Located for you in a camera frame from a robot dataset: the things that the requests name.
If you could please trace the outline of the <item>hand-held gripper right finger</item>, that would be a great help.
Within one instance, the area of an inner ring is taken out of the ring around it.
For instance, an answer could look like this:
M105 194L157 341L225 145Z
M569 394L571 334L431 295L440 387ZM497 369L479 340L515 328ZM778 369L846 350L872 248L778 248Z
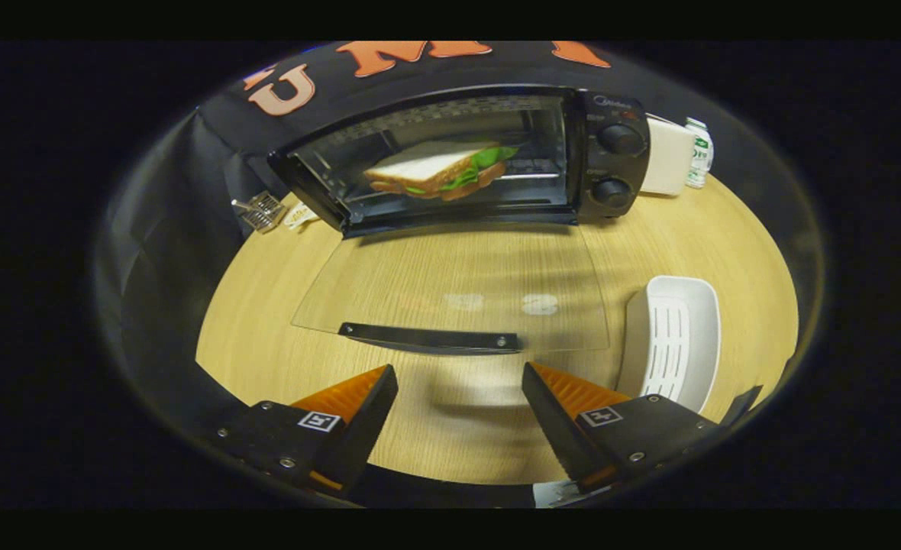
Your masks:
M529 361L522 391L563 470L583 492L621 487L689 457L720 425L660 394L630 397Z

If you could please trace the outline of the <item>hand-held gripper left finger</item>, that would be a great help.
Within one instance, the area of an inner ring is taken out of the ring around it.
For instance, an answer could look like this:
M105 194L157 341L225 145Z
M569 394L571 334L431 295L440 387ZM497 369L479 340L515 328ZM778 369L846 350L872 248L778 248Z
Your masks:
M291 404L247 407L220 421L211 441L280 483L342 497L366 470L398 391L384 364Z

